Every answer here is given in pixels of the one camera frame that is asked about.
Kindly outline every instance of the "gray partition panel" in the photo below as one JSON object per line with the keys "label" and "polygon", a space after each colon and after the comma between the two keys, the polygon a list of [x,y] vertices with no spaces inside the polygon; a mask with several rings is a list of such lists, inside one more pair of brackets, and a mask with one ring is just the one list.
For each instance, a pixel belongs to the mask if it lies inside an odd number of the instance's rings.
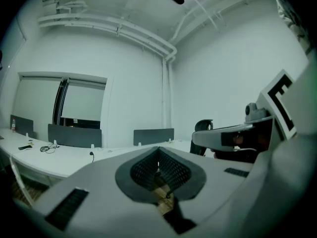
{"label": "gray partition panel", "polygon": [[174,129],[136,129],[134,130],[133,144],[150,145],[174,140]]}
{"label": "gray partition panel", "polygon": [[29,137],[34,138],[33,120],[29,120],[14,115],[10,116],[10,128],[12,128],[12,120],[15,119],[15,131],[21,135],[29,134]]}
{"label": "gray partition panel", "polygon": [[102,147],[101,129],[66,127],[49,124],[49,142],[57,141],[59,145],[90,148]]}

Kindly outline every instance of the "bottle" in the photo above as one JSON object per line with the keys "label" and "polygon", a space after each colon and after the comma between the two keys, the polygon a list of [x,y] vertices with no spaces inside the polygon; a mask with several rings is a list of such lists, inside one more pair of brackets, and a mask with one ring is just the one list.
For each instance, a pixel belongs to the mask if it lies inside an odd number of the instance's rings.
{"label": "bottle", "polygon": [[15,132],[15,118],[13,118],[13,120],[12,120],[12,127],[11,127],[11,129],[12,129],[12,132]]}

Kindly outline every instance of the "ceiling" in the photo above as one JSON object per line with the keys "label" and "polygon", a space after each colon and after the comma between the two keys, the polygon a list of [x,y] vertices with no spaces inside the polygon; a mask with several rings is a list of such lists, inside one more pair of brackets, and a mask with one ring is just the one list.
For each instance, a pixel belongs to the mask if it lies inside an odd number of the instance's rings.
{"label": "ceiling", "polygon": [[[104,14],[115,18],[124,18],[124,20],[137,24],[153,33],[169,40],[182,17],[188,11],[197,6],[194,0],[185,0],[183,5],[178,5],[172,0],[73,0],[84,1],[89,7],[89,13]],[[223,0],[199,0],[204,3],[206,9]],[[187,17],[190,21],[196,17],[204,15],[201,8],[195,10]]]}

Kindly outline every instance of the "white desk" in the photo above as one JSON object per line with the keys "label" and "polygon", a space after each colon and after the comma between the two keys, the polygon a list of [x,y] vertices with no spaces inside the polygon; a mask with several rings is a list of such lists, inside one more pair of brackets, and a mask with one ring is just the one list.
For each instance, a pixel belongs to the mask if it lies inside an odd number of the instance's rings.
{"label": "white desk", "polygon": [[13,133],[10,129],[0,129],[0,136],[4,138],[0,140],[0,148],[8,156],[12,155],[14,161],[26,168],[58,179],[66,178],[85,165],[90,164],[93,160],[93,156],[89,155],[90,152],[93,152],[95,155],[94,161],[98,161],[153,146],[165,146],[189,152],[191,144],[190,141],[175,140],[153,145],[112,149],[60,146],[56,148],[54,153],[47,154],[41,152],[40,148],[48,145],[48,142],[33,139],[33,148],[19,151],[18,147],[25,146],[29,143],[26,136]]}

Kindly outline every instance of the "phone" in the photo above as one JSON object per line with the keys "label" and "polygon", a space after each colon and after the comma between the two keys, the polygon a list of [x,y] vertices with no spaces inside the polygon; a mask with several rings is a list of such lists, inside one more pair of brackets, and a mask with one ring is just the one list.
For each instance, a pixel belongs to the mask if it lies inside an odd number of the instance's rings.
{"label": "phone", "polygon": [[22,147],[19,147],[19,150],[24,150],[24,149],[28,149],[28,148],[32,148],[32,146],[30,146],[30,145],[22,146]]}

